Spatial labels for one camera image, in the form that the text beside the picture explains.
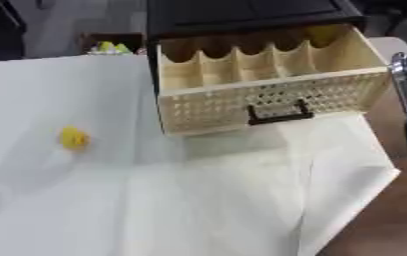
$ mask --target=white table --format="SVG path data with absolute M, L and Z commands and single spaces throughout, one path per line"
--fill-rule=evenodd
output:
M 398 174 L 357 114 L 164 137 L 150 83 L 140 56 L 0 63 L 0 256 L 266 256 L 284 227 L 282 255 L 314 255 Z

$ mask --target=drawer compartment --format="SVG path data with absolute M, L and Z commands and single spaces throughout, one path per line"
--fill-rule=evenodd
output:
M 167 134 L 366 111 L 389 78 L 385 61 L 346 25 L 168 39 L 157 52 Z

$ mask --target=yellow toy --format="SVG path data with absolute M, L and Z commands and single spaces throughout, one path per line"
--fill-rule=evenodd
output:
M 83 150 L 89 144 L 89 136 L 74 126 L 67 126 L 60 133 L 60 143 L 66 149 Z

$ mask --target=black handle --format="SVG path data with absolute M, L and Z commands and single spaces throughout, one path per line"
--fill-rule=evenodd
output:
M 254 110 L 254 106 L 248 105 L 248 115 L 250 116 L 250 120 L 248 121 L 249 125 L 258 125 L 258 124 L 268 124 L 268 123 L 276 123 L 276 122 L 284 122 L 284 121 L 291 121 L 291 120 L 300 120 L 300 119 L 309 119 L 312 118 L 313 112 L 309 112 L 307 108 L 307 103 L 299 99 L 296 101 L 295 106 L 298 107 L 301 111 L 301 114 L 291 114 L 286 116 L 273 116 L 267 118 L 259 118 L 256 115 L 256 111 Z

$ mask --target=wooden drawer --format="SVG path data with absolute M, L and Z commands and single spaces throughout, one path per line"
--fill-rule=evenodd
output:
M 349 25 L 167 39 L 157 53 L 167 134 L 366 111 L 389 81 L 383 58 Z

